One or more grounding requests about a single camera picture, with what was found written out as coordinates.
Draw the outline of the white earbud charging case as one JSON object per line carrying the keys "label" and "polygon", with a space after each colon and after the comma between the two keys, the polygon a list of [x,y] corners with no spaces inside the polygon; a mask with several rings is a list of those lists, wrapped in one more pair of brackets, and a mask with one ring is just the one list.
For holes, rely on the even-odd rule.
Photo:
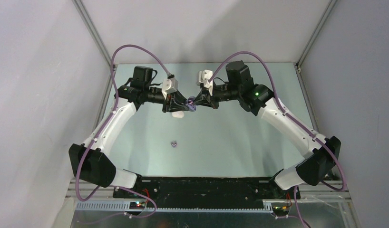
{"label": "white earbud charging case", "polygon": [[185,113],[184,111],[176,111],[176,112],[172,112],[171,115],[174,118],[183,118],[185,116]]}

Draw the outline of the purple earbud charging case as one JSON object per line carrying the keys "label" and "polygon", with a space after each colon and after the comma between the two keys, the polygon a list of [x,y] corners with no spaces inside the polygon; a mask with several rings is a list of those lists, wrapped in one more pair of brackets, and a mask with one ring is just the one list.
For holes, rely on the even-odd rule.
{"label": "purple earbud charging case", "polygon": [[189,98],[193,98],[194,99],[194,102],[192,105],[188,105],[187,104],[187,100],[185,101],[185,106],[188,108],[188,110],[190,112],[195,112],[196,111],[196,105],[195,105],[195,97],[194,96],[190,96]]}

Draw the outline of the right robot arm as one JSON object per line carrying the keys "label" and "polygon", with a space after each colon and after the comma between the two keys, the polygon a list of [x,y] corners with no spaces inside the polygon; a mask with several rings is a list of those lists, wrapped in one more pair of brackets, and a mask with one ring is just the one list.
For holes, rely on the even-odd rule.
{"label": "right robot arm", "polygon": [[195,106],[218,108],[219,102],[237,100],[242,109],[265,120],[285,135],[304,158],[300,163],[277,172],[271,179],[270,194],[283,198],[290,188],[306,183],[316,186],[336,165],[341,142],[309,129],[285,107],[269,87],[256,84],[243,61],[226,65],[228,82],[217,85],[211,70],[200,71],[197,77],[201,92],[189,100]]}

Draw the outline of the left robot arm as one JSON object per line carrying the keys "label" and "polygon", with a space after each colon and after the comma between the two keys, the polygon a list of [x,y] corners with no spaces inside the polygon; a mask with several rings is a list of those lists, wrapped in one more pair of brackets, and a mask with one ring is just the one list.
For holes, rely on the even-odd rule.
{"label": "left robot arm", "polygon": [[156,75],[157,71],[150,67],[135,67],[133,76],[117,89],[108,116],[83,143],[71,145],[69,157],[75,177],[103,188],[124,187],[132,198],[141,196],[143,184],[137,181],[138,174],[118,168],[111,161],[110,152],[115,140],[146,102],[162,104],[164,113],[189,111],[186,98],[178,91],[175,76],[168,76],[161,84],[153,84]]}

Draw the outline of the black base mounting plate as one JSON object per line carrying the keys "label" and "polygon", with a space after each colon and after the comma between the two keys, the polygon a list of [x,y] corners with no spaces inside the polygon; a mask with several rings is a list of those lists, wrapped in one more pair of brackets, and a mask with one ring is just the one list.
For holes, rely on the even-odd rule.
{"label": "black base mounting plate", "polygon": [[264,200],[300,199],[294,188],[282,190],[268,177],[149,177],[138,179],[133,192],[114,190],[115,199],[150,198],[162,209],[263,209]]}

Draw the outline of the left controller board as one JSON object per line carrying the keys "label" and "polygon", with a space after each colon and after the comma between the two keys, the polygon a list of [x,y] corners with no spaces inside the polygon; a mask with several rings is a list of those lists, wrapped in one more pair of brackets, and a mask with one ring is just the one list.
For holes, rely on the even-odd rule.
{"label": "left controller board", "polygon": [[139,201],[134,201],[130,202],[129,209],[137,209],[137,210],[143,210],[146,208],[146,203],[145,202],[139,202]]}

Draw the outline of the controller board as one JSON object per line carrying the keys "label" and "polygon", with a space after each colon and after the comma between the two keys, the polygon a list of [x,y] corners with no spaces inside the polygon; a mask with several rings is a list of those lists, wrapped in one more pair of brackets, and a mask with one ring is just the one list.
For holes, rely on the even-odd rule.
{"label": "controller board", "polygon": [[273,207],[272,214],[277,217],[286,217],[289,214],[289,207]]}
{"label": "controller board", "polygon": [[146,203],[145,202],[139,202],[139,201],[134,201],[130,202],[129,209],[137,209],[137,210],[143,210],[146,208]]}

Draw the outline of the right controller board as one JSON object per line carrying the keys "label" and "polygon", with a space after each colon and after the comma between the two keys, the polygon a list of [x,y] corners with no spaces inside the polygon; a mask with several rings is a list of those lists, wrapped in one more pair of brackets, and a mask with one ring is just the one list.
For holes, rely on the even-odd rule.
{"label": "right controller board", "polygon": [[289,207],[273,207],[272,214],[277,217],[286,217],[289,214]]}

